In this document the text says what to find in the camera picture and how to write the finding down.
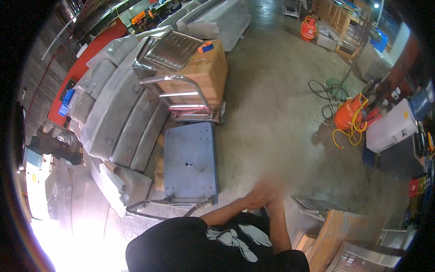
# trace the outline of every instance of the cardboard box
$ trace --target cardboard box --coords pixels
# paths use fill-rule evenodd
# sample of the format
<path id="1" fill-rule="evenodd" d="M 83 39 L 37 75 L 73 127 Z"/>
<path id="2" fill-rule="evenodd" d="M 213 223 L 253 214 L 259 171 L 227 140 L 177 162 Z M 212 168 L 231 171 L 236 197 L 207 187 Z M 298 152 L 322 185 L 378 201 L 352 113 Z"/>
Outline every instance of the cardboard box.
<path id="1" fill-rule="evenodd" d="M 181 71 L 175 73 L 158 72 L 157 76 L 182 75 L 196 81 L 210 104 L 220 104 L 224 95 L 228 66 L 221 40 L 212 40 L 213 49 L 200 54 L 196 52 Z M 194 87 L 184 81 L 163 81 L 158 83 L 165 93 L 194 91 Z M 174 103 L 201 103 L 199 96 L 170 97 Z"/>

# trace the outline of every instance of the orange cylinder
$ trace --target orange cylinder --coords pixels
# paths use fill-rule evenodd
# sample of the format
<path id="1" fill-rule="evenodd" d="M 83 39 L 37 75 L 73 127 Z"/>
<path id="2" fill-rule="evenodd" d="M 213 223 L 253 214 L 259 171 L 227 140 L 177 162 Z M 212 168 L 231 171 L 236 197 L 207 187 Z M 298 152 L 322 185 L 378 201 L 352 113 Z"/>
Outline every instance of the orange cylinder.
<path id="1" fill-rule="evenodd" d="M 357 109 L 362 105 L 358 95 L 353 99 L 346 100 L 344 104 L 338 109 L 335 114 L 335 125 L 338 129 L 348 130 L 352 127 L 352 119 Z M 358 112 L 355 122 L 359 122 L 362 119 L 362 112 Z"/>
<path id="2" fill-rule="evenodd" d="M 305 20 L 301 24 L 301 37 L 306 41 L 311 41 L 316 35 L 316 20 L 311 17 L 305 17 Z"/>

